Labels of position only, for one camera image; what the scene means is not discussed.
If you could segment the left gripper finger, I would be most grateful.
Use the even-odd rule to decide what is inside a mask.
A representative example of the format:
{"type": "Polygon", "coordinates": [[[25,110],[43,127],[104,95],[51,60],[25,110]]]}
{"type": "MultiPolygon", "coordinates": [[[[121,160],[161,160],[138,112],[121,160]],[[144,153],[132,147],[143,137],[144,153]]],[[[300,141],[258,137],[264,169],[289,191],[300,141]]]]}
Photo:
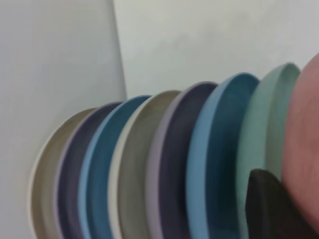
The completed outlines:
{"type": "Polygon", "coordinates": [[[317,239],[281,182],[269,171],[250,172],[245,213],[250,239],[317,239]]]}

